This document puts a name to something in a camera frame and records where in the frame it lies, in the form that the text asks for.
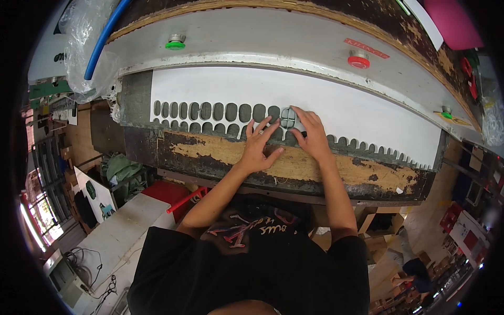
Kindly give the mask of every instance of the person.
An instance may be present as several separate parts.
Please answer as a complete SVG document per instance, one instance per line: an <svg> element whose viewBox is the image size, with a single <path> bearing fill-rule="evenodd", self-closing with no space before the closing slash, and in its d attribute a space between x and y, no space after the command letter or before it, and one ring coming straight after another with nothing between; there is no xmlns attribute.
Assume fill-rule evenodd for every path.
<svg viewBox="0 0 504 315"><path fill-rule="evenodd" d="M322 174L332 245L308 237L309 206L268 196L236 194L266 157L279 127L266 117L246 128L240 161L188 211L176 230L150 227L128 293L135 314L368 314L365 243L320 118L292 107L306 129L292 133Z"/></svg>
<svg viewBox="0 0 504 315"><path fill-rule="evenodd" d="M399 265L408 277L402 279L394 278L392 280L392 285L396 287L404 282L412 282L418 293L420 293L420 304L422 307L427 307L433 301L431 298L433 288L429 272L420 258L417 258L413 253L408 238L408 232L404 226L399 228L396 235L401 242L401 250L403 252L401 253L392 248L388 248L385 253Z"/></svg>

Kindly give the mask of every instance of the green panel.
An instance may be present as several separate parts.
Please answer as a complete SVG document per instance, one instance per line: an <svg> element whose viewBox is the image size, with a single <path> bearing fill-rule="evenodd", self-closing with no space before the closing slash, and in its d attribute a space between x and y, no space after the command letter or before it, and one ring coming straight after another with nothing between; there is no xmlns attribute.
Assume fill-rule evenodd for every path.
<svg viewBox="0 0 504 315"><path fill-rule="evenodd" d="M30 102L30 108L31 109L37 109L40 106L40 99L34 99L33 101Z"/></svg>
<svg viewBox="0 0 504 315"><path fill-rule="evenodd" d="M66 80L58 81L58 86L53 86L51 82L37 85L30 85L30 99L40 98L50 94L67 93L72 90Z"/></svg>

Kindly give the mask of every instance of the black cloth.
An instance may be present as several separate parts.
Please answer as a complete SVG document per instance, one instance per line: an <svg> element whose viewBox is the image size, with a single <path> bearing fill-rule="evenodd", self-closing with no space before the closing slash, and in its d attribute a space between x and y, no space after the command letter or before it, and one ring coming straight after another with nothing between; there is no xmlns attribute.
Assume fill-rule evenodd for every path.
<svg viewBox="0 0 504 315"><path fill-rule="evenodd" d="M96 220L93 209L91 209L88 198L84 196L82 191L75 194L74 202L82 221L84 221L89 228L95 227L95 225L98 224L98 221Z"/></svg>
<svg viewBox="0 0 504 315"><path fill-rule="evenodd" d="M432 291L432 283L430 281L429 272L420 258L415 258L405 263L403 271L408 276L415 276L413 285L419 293Z"/></svg>
<svg viewBox="0 0 504 315"><path fill-rule="evenodd" d="M151 227L128 293L135 314L201 314L260 300L282 315L368 314L365 243L325 253L306 224L275 202L234 198L200 239Z"/></svg>

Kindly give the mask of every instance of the blue tube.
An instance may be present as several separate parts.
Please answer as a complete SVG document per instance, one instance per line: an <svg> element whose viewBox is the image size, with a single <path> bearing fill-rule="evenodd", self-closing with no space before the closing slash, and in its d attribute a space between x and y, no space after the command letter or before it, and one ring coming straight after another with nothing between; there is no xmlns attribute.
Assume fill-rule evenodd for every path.
<svg viewBox="0 0 504 315"><path fill-rule="evenodd" d="M107 21L107 24L105 24L105 27L103 28L103 31L101 31L100 37L98 38L98 41L96 42L96 45L93 49L93 53L91 54L91 57L89 58L89 63L88 67L86 68L86 73L84 73L84 80L90 80L93 78L93 73L96 68L96 64L98 63L98 59L100 58L101 51L105 47L105 43L112 33L112 28L114 27L115 23L121 16L122 12L126 9L126 7L130 4L131 0L121 0L117 8L115 8L114 12L110 15L110 18Z"/></svg>

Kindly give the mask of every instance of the red label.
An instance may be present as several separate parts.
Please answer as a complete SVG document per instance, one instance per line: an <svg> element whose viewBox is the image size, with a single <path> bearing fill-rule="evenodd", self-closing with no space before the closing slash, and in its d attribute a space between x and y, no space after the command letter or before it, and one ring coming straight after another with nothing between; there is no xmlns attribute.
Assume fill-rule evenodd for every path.
<svg viewBox="0 0 504 315"><path fill-rule="evenodd" d="M368 45L364 45L363 43L360 43L356 40L346 38L344 40L344 42L347 44L350 44L352 46L359 47L362 50L369 51L370 53L374 53L375 55L377 55L378 57L382 57L383 59L390 58L389 55L386 55L386 54L382 53L381 51L373 49L373 48L369 47Z"/></svg>

